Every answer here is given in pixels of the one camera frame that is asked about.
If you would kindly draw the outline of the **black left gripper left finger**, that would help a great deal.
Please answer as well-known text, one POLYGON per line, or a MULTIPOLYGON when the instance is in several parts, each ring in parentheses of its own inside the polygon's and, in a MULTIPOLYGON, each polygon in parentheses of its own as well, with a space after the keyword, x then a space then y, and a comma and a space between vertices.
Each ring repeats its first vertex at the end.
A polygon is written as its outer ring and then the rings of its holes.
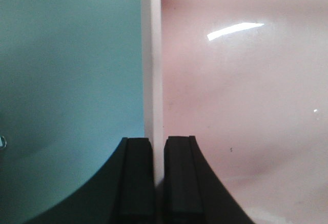
POLYGON ((123 138, 82 187, 29 223, 154 223, 153 150, 147 138, 123 138))

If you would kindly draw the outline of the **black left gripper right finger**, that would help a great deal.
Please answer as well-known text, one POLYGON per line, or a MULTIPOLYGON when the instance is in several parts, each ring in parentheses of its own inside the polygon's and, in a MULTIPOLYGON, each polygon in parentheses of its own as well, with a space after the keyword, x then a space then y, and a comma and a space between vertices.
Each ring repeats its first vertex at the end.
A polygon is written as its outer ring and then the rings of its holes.
POLYGON ((170 136, 164 147, 165 223, 253 223, 216 176, 195 136, 170 136))

